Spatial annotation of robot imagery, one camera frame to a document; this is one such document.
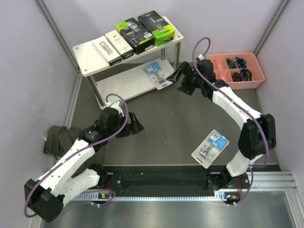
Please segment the blue Gillette razor blister pack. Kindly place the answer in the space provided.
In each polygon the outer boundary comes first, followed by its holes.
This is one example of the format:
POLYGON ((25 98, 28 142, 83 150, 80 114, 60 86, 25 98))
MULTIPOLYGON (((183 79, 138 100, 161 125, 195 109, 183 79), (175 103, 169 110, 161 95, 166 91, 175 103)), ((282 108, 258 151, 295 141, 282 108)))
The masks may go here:
POLYGON ((146 64, 143 70, 157 90, 164 89, 173 84, 173 82, 166 80, 167 76, 165 72, 156 61, 146 64))

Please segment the black green Gillette razor box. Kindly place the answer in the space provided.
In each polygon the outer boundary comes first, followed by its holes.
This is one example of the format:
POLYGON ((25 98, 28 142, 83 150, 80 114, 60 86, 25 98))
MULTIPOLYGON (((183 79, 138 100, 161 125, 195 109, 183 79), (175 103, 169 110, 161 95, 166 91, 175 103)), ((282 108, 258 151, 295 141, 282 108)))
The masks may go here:
POLYGON ((138 21, 152 33, 155 46, 161 46, 175 39, 173 26, 154 10, 138 16, 138 21))

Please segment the black green exfoliating razor box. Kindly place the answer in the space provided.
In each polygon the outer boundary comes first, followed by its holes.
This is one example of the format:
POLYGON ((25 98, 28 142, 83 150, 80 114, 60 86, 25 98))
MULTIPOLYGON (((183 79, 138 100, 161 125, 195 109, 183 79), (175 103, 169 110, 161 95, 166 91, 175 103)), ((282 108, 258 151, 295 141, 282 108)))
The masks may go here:
POLYGON ((135 18, 130 18, 116 24, 117 31, 133 48, 135 54, 140 54, 154 47, 152 33, 135 18))

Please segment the white H razor box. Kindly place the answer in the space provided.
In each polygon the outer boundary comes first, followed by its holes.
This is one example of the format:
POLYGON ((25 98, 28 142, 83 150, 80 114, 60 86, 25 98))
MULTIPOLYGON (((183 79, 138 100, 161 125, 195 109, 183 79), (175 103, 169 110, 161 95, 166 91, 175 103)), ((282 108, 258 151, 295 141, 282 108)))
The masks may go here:
POLYGON ((115 50, 119 53, 122 59, 127 59, 134 55, 133 48, 129 45, 129 43, 120 35, 117 30, 113 30, 105 34, 107 40, 111 43, 111 45, 115 48, 115 50))

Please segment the white Harry's razor box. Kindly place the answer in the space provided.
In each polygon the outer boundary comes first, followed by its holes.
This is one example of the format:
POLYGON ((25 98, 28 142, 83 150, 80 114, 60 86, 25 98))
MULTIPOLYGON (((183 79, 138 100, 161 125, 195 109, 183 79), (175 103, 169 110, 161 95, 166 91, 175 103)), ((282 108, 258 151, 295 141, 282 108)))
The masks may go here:
POLYGON ((113 66, 122 61, 122 57, 110 44, 105 36, 101 36, 93 40, 93 44, 96 46, 97 50, 110 66, 113 66))

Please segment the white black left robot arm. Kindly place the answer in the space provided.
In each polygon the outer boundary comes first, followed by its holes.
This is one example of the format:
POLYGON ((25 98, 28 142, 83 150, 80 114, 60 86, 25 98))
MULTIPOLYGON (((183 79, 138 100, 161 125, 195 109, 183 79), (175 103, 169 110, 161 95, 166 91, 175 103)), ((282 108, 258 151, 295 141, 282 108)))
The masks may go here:
POLYGON ((31 209, 45 222, 54 221, 68 202, 89 188, 103 188, 108 177, 102 168, 87 168, 73 175, 78 168, 112 138, 124 138, 140 133, 140 124, 134 112, 125 115, 119 107, 104 109, 92 126, 85 128, 66 154, 48 172, 24 185, 26 217, 31 209))

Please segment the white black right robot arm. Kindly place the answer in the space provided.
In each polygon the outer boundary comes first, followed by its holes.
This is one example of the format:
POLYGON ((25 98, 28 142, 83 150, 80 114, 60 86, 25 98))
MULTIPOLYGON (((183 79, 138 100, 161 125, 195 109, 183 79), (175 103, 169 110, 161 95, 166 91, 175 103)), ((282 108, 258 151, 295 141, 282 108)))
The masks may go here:
POLYGON ((222 175, 222 183, 233 188, 257 159, 266 156, 276 147, 276 125, 271 114, 262 114, 240 99, 222 79, 217 79, 213 63, 208 59, 197 60, 194 66, 183 62, 180 67, 166 79, 177 82, 184 76, 178 90, 192 95, 200 89, 202 95, 221 107, 240 127, 238 152, 226 165, 222 175))

